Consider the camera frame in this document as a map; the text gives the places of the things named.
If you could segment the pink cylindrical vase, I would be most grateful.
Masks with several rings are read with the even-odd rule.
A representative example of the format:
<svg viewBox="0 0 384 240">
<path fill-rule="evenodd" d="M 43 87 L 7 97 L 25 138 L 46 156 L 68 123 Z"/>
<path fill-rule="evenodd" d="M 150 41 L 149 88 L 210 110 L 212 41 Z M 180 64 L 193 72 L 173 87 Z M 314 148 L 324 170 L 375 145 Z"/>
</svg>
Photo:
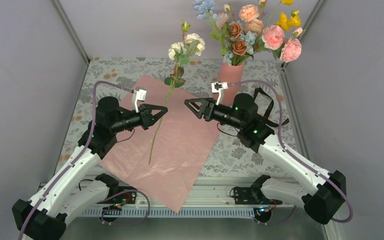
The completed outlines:
<svg viewBox="0 0 384 240">
<path fill-rule="evenodd" d="M 218 73 L 217 80 L 228 84 L 240 82 L 242 80 L 244 66 L 244 63 L 240 65 L 228 65 L 227 63 L 223 63 Z M 239 85 L 229 86 L 228 89 L 224 91 L 223 103 L 231 104 L 236 94 L 239 92 L 239 89 Z"/>
</svg>

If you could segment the purple pink wrapping paper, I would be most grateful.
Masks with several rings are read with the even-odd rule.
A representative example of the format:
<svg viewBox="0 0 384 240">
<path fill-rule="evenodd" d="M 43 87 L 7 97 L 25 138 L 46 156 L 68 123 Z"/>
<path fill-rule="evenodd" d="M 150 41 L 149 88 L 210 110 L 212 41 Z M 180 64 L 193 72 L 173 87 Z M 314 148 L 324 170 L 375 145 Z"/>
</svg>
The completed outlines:
<svg viewBox="0 0 384 240">
<path fill-rule="evenodd" d="M 198 119 L 185 105 L 193 96 L 143 75 L 137 87 L 147 90 L 146 103 L 167 105 L 168 111 L 155 125 L 134 134 L 121 132 L 120 142 L 108 152 L 100 166 L 144 192 L 148 197 L 179 212 L 219 137 L 215 122 Z"/>
</svg>

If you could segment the white rose flower stem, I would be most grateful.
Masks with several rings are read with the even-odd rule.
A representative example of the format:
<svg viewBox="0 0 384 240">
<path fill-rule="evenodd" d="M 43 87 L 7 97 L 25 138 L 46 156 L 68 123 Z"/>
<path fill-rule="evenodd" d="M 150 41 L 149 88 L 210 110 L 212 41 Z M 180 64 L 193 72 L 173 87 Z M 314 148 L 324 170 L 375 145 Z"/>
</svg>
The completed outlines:
<svg viewBox="0 0 384 240">
<path fill-rule="evenodd" d="M 168 107 L 174 89 L 186 83 L 183 78 L 184 66 L 189 64 L 192 56 L 201 55 L 205 49 L 203 38 L 198 34 L 189 33 L 190 27 L 191 24 L 188 21 L 184 19 L 181 21 L 182 41 L 173 43 L 168 50 L 169 59 L 174 62 L 174 67 L 172 73 L 164 79 L 164 84 L 168 86 L 164 107 Z"/>
</svg>

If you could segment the orange red flower stem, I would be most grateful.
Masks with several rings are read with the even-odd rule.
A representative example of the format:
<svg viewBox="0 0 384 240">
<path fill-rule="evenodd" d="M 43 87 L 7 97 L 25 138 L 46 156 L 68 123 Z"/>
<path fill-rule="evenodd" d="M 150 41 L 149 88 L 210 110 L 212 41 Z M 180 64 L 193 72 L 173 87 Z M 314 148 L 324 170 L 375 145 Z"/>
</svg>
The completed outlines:
<svg viewBox="0 0 384 240">
<path fill-rule="evenodd" d="M 229 60 L 232 66 L 237 66 L 241 63 L 241 58 L 244 57 L 248 51 L 248 44 L 245 41 L 243 27 L 240 23 L 231 22 L 229 27 Z"/>
</svg>

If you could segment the bright pink rose flower stem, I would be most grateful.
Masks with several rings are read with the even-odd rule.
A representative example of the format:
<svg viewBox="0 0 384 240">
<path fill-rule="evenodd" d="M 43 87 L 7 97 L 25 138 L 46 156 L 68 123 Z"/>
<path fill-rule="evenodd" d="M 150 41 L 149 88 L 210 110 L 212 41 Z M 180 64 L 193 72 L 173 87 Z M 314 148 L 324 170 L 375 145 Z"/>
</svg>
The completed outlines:
<svg viewBox="0 0 384 240">
<path fill-rule="evenodd" d="M 302 44 L 295 36 L 286 38 L 284 30 L 278 25 L 265 27 L 261 40 L 263 49 L 272 52 L 273 57 L 283 63 L 297 60 L 302 53 Z"/>
</svg>

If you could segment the yellow flower stem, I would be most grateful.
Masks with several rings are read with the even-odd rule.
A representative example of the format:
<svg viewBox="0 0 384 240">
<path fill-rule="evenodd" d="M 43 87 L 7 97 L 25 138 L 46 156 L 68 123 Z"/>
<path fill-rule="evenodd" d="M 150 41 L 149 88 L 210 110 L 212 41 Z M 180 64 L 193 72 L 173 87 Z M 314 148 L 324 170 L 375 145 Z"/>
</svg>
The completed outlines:
<svg viewBox="0 0 384 240">
<path fill-rule="evenodd" d="M 279 0 L 274 10 L 270 13 L 266 23 L 270 23 L 275 13 L 278 11 L 280 6 L 292 6 L 294 4 L 294 0 Z M 302 26 L 302 20 L 299 16 L 300 11 L 293 10 L 287 15 L 284 12 L 280 12 L 278 19 L 274 22 L 275 25 L 279 26 L 284 31 L 288 32 L 291 28 L 298 28 Z"/>
</svg>

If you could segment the light blue peony flower stem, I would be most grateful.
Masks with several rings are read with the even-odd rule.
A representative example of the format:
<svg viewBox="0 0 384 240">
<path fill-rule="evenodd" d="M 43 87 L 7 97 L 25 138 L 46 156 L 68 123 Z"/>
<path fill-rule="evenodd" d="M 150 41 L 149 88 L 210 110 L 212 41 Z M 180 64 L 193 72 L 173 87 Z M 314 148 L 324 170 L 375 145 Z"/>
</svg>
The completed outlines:
<svg viewBox="0 0 384 240">
<path fill-rule="evenodd" d="M 229 59 L 229 45 L 230 45 L 230 26 L 229 24 L 225 25 L 223 27 L 223 40 L 224 43 L 222 45 L 222 50 L 221 50 L 221 55 L 223 56 L 223 62 L 227 63 L 228 65 L 231 65 L 231 61 Z M 241 58 L 241 64 L 244 64 L 245 61 L 251 57 L 254 58 L 254 52 L 255 52 L 255 44 L 257 42 L 257 34 L 254 32 L 248 31 L 245 33 L 245 30 L 243 29 L 243 34 L 244 34 L 244 40 L 247 43 L 247 53 L 245 54 L 244 57 Z"/>
</svg>

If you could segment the peach rose flower stem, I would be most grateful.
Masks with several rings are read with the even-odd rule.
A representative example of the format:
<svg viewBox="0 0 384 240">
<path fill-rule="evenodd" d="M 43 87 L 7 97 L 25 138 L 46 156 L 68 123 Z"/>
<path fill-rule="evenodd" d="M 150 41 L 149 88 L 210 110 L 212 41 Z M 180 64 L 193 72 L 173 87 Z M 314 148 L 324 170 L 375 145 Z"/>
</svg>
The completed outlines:
<svg viewBox="0 0 384 240">
<path fill-rule="evenodd" d="M 264 15 L 261 13 L 261 9 L 265 6 L 266 1 L 260 0 L 258 5 L 248 4 L 243 6 L 239 10 L 239 18 L 244 24 L 245 33 L 251 32 L 256 34 L 261 34 L 265 25 L 261 20 L 261 17 Z"/>
</svg>

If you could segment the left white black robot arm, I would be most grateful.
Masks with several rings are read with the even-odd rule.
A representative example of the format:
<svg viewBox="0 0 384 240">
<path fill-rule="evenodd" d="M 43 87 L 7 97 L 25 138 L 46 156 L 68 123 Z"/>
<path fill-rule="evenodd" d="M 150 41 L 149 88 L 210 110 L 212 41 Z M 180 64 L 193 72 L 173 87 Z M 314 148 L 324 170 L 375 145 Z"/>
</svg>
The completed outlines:
<svg viewBox="0 0 384 240">
<path fill-rule="evenodd" d="M 29 200 L 19 199 L 12 206 L 18 238 L 59 240 L 67 226 L 86 209 L 100 202 L 114 202 L 120 190 L 116 180 L 107 174 L 97 176 L 75 194 L 72 191 L 118 142 L 118 133 L 137 127 L 147 130 L 167 112 L 165 106 L 147 103 L 128 110 L 112 96 L 95 100 L 92 121 L 69 160 Z"/>
</svg>

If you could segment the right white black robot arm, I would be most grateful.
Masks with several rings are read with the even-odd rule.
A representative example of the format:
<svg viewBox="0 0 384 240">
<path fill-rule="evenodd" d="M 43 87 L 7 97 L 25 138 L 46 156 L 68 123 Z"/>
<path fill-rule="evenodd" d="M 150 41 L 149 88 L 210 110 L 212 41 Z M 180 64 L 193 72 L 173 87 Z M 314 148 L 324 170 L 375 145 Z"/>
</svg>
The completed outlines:
<svg viewBox="0 0 384 240">
<path fill-rule="evenodd" d="M 255 153 L 287 171 L 297 185 L 260 176 L 252 185 L 251 198 L 258 204 L 280 200 L 305 210 L 319 224 L 326 225 L 345 203 L 346 177 L 336 170 L 330 172 L 296 152 L 258 114 L 254 97 L 239 93 L 231 107 L 213 98 L 186 99 L 184 104 L 199 119 L 217 121 L 238 129 L 240 142 Z"/>
</svg>

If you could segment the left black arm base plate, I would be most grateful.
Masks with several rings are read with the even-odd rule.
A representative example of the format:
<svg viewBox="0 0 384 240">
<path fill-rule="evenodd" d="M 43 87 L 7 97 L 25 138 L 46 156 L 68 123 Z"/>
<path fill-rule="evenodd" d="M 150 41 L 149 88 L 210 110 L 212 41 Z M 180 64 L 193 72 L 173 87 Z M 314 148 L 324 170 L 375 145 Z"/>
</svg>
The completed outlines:
<svg viewBox="0 0 384 240">
<path fill-rule="evenodd" d="M 112 198 L 110 202 L 112 204 L 134 204 L 136 202 L 137 191 L 132 186 L 119 186 L 118 190 L 114 193 L 114 195 L 127 190 L 132 190 L 132 191 L 119 194 L 114 198 Z"/>
</svg>

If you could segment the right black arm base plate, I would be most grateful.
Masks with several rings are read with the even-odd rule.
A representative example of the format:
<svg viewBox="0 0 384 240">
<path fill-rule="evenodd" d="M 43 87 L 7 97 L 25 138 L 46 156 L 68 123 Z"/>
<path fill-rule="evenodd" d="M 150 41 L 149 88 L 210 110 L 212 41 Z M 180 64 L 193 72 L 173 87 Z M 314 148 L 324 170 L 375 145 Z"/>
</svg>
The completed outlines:
<svg viewBox="0 0 384 240">
<path fill-rule="evenodd" d="M 233 198 L 235 205 L 256 204 L 250 187 L 235 186 L 230 190 L 229 196 Z"/>
</svg>

